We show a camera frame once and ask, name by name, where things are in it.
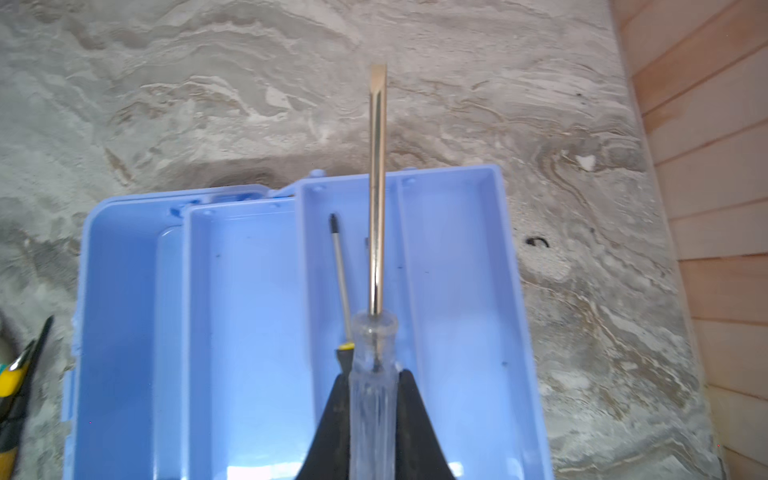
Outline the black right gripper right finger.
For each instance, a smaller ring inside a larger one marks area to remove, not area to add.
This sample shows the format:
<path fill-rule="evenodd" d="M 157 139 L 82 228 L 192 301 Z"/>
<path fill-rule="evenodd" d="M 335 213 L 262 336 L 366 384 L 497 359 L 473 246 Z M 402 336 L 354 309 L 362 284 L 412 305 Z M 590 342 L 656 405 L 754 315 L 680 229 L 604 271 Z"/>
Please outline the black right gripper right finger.
<path fill-rule="evenodd" d="M 395 478 L 454 479 L 410 370 L 398 380 Z"/>

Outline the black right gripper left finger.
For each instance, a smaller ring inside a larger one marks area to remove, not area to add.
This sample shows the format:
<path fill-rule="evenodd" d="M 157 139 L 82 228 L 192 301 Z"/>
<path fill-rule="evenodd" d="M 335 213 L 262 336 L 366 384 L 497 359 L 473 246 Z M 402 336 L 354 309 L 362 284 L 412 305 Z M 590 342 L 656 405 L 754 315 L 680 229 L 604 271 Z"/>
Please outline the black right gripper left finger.
<path fill-rule="evenodd" d="M 347 480 L 350 466 L 348 376 L 339 374 L 296 480 Z"/>

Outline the clear handled tester screwdriver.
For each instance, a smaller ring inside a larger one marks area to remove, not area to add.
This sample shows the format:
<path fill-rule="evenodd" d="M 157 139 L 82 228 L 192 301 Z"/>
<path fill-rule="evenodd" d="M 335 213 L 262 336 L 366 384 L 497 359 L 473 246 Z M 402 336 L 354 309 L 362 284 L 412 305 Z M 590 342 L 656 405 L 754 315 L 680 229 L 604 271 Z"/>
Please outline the clear handled tester screwdriver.
<path fill-rule="evenodd" d="M 351 479 L 395 477 L 398 372 L 396 317 L 383 306 L 386 211 L 387 67 L 370 74 L 370 178 L 368 306 L 354 318 L 350 387 Z"/>

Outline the black yellow small screwdriver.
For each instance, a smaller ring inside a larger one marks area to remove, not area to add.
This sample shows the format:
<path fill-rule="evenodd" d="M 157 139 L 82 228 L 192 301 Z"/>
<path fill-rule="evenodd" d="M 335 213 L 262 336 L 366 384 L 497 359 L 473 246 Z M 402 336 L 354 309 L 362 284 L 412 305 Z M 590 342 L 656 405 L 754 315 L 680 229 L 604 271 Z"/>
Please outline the black yellow small screwdriver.
<path fill-rule="evenodd" d="M 329 216 L 329 227 L 331 232 L 331 239 L 334 247 L 334 258 L 336 265 L 337 283 L 342 307 L 342 314 L 344 320 L 344 341 L 336 349 L 336 358 L 341 367 L 341 371 L 345 376 L 348 376 L 352 370 L 353 357 L 354 357 L 354 339 L 352 331 L 352 315 L 349 305 L 349 295 L 346 281 L 346 272 L 344 265 L 343 249 L 341 245 L 340 225 L 338 217 L 335 213 Z"/>

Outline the white and blue tool box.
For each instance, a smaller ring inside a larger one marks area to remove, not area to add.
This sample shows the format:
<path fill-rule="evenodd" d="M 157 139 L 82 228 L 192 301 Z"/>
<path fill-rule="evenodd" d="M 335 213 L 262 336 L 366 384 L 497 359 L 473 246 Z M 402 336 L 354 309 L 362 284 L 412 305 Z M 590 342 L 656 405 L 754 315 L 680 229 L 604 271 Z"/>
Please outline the white and blue tool box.
<path fill-rule="evenodd" d="M 495 165 L 386 179 L 385 308 L 453 475 L 553 475 Z M 114 197 L 87 217 L 67 479 L 292 479 L 367 305 L 365 175 Z"/>

